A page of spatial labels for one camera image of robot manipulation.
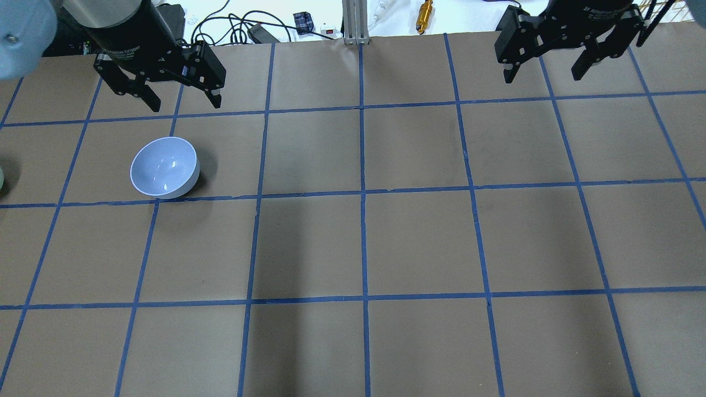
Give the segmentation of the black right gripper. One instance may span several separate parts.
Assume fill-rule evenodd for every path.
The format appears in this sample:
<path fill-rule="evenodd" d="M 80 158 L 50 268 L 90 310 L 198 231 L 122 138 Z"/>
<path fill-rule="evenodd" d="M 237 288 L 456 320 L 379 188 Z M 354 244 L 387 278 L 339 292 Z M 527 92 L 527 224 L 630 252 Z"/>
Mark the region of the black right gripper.
<path fill-rule="evenodd" d="M 631 1 L 550 1 L 537 16 L 510 5 L 496 29 L 494 49 L 506 84 L 514 82 L 525 61 L 582 47 L 571 68 L 573 80 L 580 81 L 593 65 L 621 56 L 633 40 L 641 46 L 646 20 Z"/>

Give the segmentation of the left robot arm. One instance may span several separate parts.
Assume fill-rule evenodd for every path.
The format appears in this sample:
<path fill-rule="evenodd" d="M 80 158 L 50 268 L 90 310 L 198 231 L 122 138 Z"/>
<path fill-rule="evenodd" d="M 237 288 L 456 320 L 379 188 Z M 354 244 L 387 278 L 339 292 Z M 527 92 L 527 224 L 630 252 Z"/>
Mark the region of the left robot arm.
<path fill-rule="evenodd" d="M 148 83 L 177 82 L 204 92 L 214 108 L 222 105 L 227 71 L 209 43 L 182 45 L 151 1 L 3 1 L 3 80 L 37 68 L 55 40 L 61 8 L 101 49 L 94 68 L 116 95 L 159 111 L 161 99 Z"/>

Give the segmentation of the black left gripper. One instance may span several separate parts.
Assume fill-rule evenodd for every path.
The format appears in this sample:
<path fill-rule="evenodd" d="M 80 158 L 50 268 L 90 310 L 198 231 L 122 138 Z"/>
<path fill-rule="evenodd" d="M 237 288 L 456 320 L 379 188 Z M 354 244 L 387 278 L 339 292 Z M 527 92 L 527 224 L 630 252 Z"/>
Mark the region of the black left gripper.
<path fill-rule="evenodd" d="M 102 52 L 94 68 L 116 95 L 142 100 L 151 111 L 161 99 L 147 81 L 176 81 L 202 89 L 215 109 L 222 105 L 226 69 L 199 40 L 186 45 L 151 1 L 63 1 L 63 8 Z"/>

